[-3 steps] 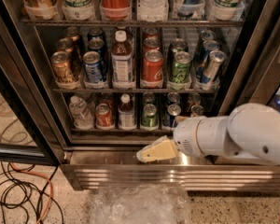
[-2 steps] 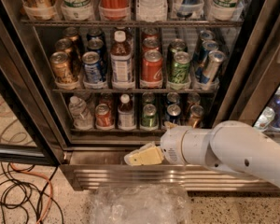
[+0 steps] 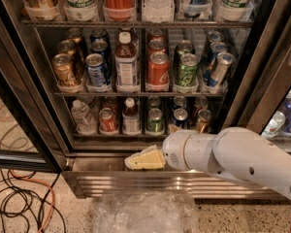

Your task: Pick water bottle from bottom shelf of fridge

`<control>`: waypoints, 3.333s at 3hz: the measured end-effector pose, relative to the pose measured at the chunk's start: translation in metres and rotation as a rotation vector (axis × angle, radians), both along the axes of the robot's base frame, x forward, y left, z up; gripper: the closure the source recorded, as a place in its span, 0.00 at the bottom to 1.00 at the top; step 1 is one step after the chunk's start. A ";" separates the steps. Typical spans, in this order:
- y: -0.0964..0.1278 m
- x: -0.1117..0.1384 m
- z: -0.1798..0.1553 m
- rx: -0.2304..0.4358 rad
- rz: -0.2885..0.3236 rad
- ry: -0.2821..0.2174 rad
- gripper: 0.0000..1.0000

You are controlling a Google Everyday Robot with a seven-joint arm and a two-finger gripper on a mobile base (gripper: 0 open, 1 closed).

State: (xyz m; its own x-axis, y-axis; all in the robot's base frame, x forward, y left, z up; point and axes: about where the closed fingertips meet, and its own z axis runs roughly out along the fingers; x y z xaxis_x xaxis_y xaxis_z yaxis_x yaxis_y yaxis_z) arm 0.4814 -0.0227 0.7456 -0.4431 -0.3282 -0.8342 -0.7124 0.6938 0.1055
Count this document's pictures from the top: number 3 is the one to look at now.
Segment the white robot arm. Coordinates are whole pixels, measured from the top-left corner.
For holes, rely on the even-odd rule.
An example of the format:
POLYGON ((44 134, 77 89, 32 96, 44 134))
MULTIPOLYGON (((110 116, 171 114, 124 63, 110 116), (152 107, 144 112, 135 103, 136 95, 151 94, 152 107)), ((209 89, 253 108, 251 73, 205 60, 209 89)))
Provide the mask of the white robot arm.
POLYGON ((132 169, 166 165, 196 170, 241 186, 267 187, 291 200, 291 155, 259 134, 229 127, 218 134, 178 130, 162 146, 150 146, 125 159, 132 169))

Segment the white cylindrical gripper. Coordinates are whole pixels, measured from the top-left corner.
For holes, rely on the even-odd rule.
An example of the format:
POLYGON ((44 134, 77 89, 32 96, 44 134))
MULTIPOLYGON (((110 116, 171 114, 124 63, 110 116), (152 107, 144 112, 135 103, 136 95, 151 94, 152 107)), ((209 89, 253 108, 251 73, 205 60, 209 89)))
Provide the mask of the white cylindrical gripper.
POLYGON ((162 150, 156 145, 150 146, 127 157, 124 160, 125 165, 132 170, 154 170, 163 168, 167 161, 168 165, 174 169, 192 170, 189 159, 194 150, 195 132, 180 130, 180 127, 169 124, 168 133, 170 135, 163 141, 162 150))

